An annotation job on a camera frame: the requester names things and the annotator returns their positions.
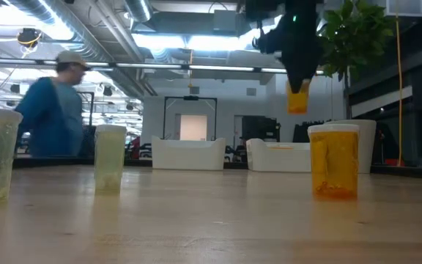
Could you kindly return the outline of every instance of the yellow cable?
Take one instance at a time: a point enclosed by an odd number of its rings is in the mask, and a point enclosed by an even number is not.
[[[396,0],[396,50],[399,64],[399,160],[397,166],[401,166],[401,152],[403,149],[403,76],[401,70],[401,45],[400,45],[400,23],[399,23],[399,0]]]
[[[29,45],[29,44],[34,43],[35,41],[38,41],[41,37],[42,37],[42,33],[38,34],[38,36],[34,40],[30,40],[30,41],[27,41],[27,42],[22,42],[22,41],[18,40],[18,42],[20,44],[23,44],[23,45]]]

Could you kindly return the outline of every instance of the black machine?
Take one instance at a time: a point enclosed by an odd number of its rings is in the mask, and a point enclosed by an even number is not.
[[[272,140],[279,142],[281,125],[276,118],[244,116],[242,117],[242,138]]]
[[[317,41],[317,4],[323,0],[246,0],[245,16],[256,22],[260,38],[253,46],[263,54],[281,52],[280,62],[286,68],[293,93],[298,93],[303,80],[314,77],[323,50]],[[263,20],[284,4],[286,14],[278,26],[265,34]]]

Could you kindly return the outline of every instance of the yellow plastic cup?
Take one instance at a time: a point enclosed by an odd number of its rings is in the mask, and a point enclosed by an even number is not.
[[[317,198],[358,197],[358,125],[314,125],[311,140],[312,194]]]
[[[292,93],[289,82],[286,82],[287,112],[288,114],[306,114],[308,106],[308,88],[311,82],[304,80],[300,91]]]

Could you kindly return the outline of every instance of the doorway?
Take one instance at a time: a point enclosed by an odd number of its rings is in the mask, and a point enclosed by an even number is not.
[[[182,114],[180,117],[180,140],[206,141],[207,115]]]

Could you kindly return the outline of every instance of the white bin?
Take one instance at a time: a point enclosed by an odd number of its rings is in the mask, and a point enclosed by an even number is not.
[[[162,140],[152,137],[154,169],[222,170],[225,139],[212,142]]]
[[[359,173],[368,174],[371,172],[372,152],[374,151],[374,140],[377,123],[373,120],[339,120],[326,122],[325,124],[348,124],[359,125],[358,160]]]
[[[310,143],[247,141],[248,168],[256,172],[310,172]]]

